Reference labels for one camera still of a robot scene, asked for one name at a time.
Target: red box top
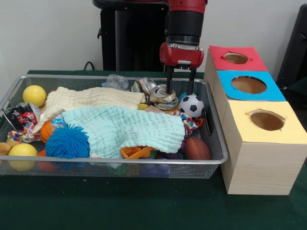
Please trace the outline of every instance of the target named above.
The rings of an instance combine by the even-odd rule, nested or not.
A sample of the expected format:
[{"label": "red box top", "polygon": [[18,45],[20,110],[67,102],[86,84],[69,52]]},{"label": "red box top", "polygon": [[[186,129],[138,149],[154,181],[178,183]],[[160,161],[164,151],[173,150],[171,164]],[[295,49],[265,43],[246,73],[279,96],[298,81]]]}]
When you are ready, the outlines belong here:
[{"label": "red box top", "polygon": [[253,47],[209,46],[217,70],[268,71]]}]

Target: metal mesh basket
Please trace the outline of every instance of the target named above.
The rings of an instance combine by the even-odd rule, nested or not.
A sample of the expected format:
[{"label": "metal mesh basket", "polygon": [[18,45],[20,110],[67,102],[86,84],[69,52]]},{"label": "metal mesh basket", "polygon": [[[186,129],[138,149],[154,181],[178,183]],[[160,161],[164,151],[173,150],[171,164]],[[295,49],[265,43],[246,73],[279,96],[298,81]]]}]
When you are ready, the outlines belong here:
[{"label": "metal mesh basket", "polygon": [[[85,90],[100,87],[107,77],[27,75],[18,78],[0,102],[6,109],[22,102],[22,94],[30,85],[40,85],[47,93],[59,86],[71,90]],[[127,78],[131,86],[138,78]],[[157,84],[165,84],[165,79],[155,78]],[[174,79],[177,95],[186,91],[188,79]],[[0,156],[0,174],[4,175],[50,175],[50,176],[96,176],[96,177],[164,177],[164,178],[203,178],[209,179],[219,164],[226,161],[228,152],[221,125],[213,102],[209,85],[203,80],[195,80],[194,93],[202,98],[206,110],[206,123],[193,132],[208,144],[212,159],[210,161],[186,160],[184,152],[179,151],[175,160],[126,160],[126,159],[58,159],[50,157]],[[5,142],[12,129],[1,116],[0,142]],[[34,142],[32,145],[41,151],[45,145]]]}]

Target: black and white ball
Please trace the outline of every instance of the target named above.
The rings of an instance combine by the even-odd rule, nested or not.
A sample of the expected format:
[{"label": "black and white ball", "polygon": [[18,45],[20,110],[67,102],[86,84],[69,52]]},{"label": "black and white ball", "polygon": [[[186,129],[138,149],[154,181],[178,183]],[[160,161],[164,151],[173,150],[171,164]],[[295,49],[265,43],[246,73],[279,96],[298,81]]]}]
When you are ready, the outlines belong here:
[{"label": "black and white ball", "polygon": [[193,118],[199,118],[204,115],[205,108],[200,97],[196,95],[189,95],[181,100],[180,112]]}]

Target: orange toy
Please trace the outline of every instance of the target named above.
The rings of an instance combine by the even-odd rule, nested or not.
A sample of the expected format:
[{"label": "orange toy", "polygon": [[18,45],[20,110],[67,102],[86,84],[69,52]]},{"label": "orange toy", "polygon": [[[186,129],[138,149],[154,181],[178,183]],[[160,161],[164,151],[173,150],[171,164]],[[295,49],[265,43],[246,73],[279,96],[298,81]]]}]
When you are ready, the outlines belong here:
[{"label": "orange toy", "polygon": [[42,142],[44,142],[45,144],[53,132],[50,123],[51,121],[47,121],[46,123],[44,123],[43,127],[39,131],[39,137],[41,138]]},{"label": "orange toy", "polygon": [[[43,150],[38,154],[38,157],[45,157],[45,156],[46,156],[46,150]],[[42,171],[47,173],[53,173],[58,169],[49,161],[37,161],[37,165]]]},{"label": "orange toy", "polygon": [[156,150],[152,147],[125,147],[120,150],[121,155],[125,159],[138,159],[148,158],[152,150]]}]

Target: red robot arm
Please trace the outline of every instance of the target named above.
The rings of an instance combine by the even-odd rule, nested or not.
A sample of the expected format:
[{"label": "red robot arm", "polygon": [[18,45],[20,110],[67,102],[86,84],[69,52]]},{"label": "red robot arm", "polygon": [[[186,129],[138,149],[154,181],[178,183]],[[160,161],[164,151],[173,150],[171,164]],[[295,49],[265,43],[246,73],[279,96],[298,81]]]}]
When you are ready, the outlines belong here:
[{"label": "red robot arm", "polygon": [[191,75],[188,95],[192,94],[196,68],[203,61],[204,51],[199,47],[203,15],[207,0],[163,0],[168,2],[168,29],[166,42],[160,48],[160,61],[165,64],[167,93],[173,91],[172,73],[174,69],[189,69]]}]

